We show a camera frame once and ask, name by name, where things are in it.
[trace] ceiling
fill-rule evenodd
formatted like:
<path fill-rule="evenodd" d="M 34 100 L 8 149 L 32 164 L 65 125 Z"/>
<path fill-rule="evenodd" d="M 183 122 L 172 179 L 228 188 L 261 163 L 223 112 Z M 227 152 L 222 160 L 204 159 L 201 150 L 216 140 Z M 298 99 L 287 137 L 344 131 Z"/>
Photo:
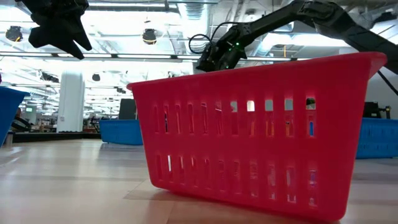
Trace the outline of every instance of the ceiling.
<path fill-rule="evenodd" d="M 93 50 L 84 54 L 141 54 L 141 55 L 192 55 L 187 44 L 189 38 L 197 33 L 212 34 L 216 26 L 225 21 L 249 22 L 264 14 L 278 10 L 289 3 L 289 0 L 178 0 L 169 1 L 166 10 L 164 2 L 151 1 L 135 3 L 134 1 L 89 1 L 90 7 L 82 16 L 83 26 L 88 34 Z M 396 1 L 335 1 L 363 26 L 374 20 L 386 10 L 398 10 Z M 27 39 L 30 29 L 37 25 L 29 16 L 29 11 L 14 0 L 0 0 L 0 51 L 1 52 L 63 52 L 52 46 L 40 49 L 33 48 Z M 398 44 L 398 21 L 376 24 L 371 30 Z M 10 26 L 21 26 L 23 39 L 11 42 L 5 38 Z M 230 26 L 222 26 L 215 35 L 219 39 Z M 157 43 L 147 45 L 142 41 L 145 29 L 155 29 Z M 297 57 L 315 58 L 338 54 L 340 48 L 348 47 L 340 40 L 328 39 L 316 34 L 315 30 L 294 22 L 281 27 L 280 32 L 264 35 L 246 47 L 246 53 L 252 57 Z M 195 50 L 204 48 L 206 41 L 193 41 Z M 242 62 L 239 66 L 253 66 L 264 62 Z M 118 93 L 115 86 L 124 88 L 128 83 L 167 78 L 195 73 L 192 60 L 162 60 L 129 58 L 126 60 L 105 60 L 103 58 L 86 58 L 82 61 L 72 58 L 52 57 L 2 57 L 0 69 L 2 85 L 17 84 L 17 88 L 33 93 L 26 98 L 25 105 L 43 105 L 43 113 L 57 111 L 59 84 L 45 81 L 42 72 L 61 79 L 63 71 L 73 68 L 81 70 L 86 80 L 85 114 L 118 114 L 121 98 L 131 98 L 126 89 L 125 94 Z M 97 73 L 101 80 L 95 82 L 92 75 Z"/>

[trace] blue bin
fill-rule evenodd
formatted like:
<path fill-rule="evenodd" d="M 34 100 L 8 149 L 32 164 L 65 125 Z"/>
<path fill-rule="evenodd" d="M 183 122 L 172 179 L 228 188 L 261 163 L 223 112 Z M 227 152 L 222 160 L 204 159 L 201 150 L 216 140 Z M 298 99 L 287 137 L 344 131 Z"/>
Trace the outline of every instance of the blue bin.
<path fill-rule="evenodd" d="M 138 120 L 101 120 L 99 121 L 99 128 L 103 142 L 142 145 Z"/>
<path fill-rule="evenodd" d="M 398 120 L 363 118 L 357 159 L 398 157 Z"/>
<path fill-rule="evenodd" d="M 11 123 L 17 113 L 18 106 L 29 93 L 0 87 L 0 147 L 3 144 Z"/>

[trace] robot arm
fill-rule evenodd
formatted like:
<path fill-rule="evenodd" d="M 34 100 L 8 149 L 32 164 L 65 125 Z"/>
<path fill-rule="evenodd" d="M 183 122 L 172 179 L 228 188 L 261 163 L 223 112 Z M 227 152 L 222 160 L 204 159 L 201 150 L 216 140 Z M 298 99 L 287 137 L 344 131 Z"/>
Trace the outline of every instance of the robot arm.
<path fill-rule="evenodd" d="M 342 39 L 360 52 L 382 52 L 389 59 L 386 68 L 398 73 L 398 46 L 357 25 L 333 2 L 294 0 L 254 22 L 232 26 L 217 43 L 206 46 L 197 69 L 205 72 L 232 69 L 247 58 L 244 48 L 257 37 L 293 21 L 302 21 L 327 37 Z"/>
<path fill-rule="evenodd" d="M 77 42 L 84 49 L 91 50 L 90 41 L 81 23 L 87 0 L 16 0 L 22 1 L 32 12 L 30 16 L 39 27 L 32 29 L 29 42 L 36 48 L 50 44 L 78 59 L 84 56 Z"/>

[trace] cable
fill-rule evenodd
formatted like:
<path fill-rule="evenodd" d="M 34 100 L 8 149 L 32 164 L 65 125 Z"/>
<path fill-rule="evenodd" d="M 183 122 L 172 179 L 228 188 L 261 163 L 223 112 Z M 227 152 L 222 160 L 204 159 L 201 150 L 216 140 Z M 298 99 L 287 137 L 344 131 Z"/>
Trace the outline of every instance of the cable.
<path fill-rule="evenodd" d="M 391 82 L 381 73 L 380 71 L 377 72 L 380 77 L 385 81 L 388 87 L 398 96 L 398 90 L 394 88 L 394 86 L 391 84 Z"/>
<path fill-rule="evenodd" d="M 206 39 L 209 41 L 209 43 L 211 44 L 211 46 L 213 47 L 213 46 L 214 46 L 213 38 L 214 38 L 214 36 L 215 36 L 217 30 L 218 30 L 222 25 L 225 25 L 225 24 L 239 24 L 239 23 L 240 23 L 240 22 L 222 22 L 222 23 L 220 23 L 220 24 L 216 27 L 216 29 L 214 30 L 213 34 L 211 35 L 211 38 L 210 38 L 209 36 L 205 35 L 205 34 L 196 34 L 196 35 L 194 35 L 193 37 L 191 37 L 191 38 L 189 39 L 189 42 L 188 42 L 189 50 L 190 50 L 192 53 L 194 53 L 194 54 L 202 54 L 203 52 L 197 52 L 196 50 L 192 50 L 192 48 L 191 48 L 191 42 L 193 41 L 193 39 L 194 39 L 195 37 L 204 37 L 204 38 L 206 38 Z"/>

